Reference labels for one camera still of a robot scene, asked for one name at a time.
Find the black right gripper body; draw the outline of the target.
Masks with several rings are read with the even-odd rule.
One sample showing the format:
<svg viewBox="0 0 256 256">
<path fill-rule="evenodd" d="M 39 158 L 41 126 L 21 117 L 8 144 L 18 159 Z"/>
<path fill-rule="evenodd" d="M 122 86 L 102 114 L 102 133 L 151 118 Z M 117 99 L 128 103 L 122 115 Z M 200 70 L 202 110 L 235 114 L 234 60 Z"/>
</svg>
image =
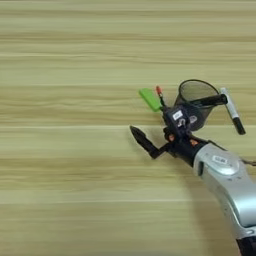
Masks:
<svg viewBox="0 0 256 256">
<path fill-rule="evenodd" d="M 195 156 L 208 141 L 195 137 L 191 132 L 183 137 L 178 137 L 169 128 L 164 128 L 164 137 L 168 141 L 167 152 L 174 158 L 178 157 L 189 166 L 193 166 Z"/>
</svg>

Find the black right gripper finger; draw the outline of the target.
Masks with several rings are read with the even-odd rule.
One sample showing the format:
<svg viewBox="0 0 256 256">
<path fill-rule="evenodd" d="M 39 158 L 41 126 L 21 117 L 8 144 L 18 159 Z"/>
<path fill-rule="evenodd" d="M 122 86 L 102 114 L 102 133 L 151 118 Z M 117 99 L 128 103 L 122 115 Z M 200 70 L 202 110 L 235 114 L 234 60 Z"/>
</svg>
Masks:
<svg viewBox="0 0 256 256">
<path fill-rule="evenodd" d="M 156 159 L 161 154 L 168 150 L 168 145 L 165 144 L 161 148 L 157 148 L 147 137 L 146 134 L 137 127 L 131 126 L 130 131 L 136 142 L 148 152 L 152 159 Z"/>
</svg>

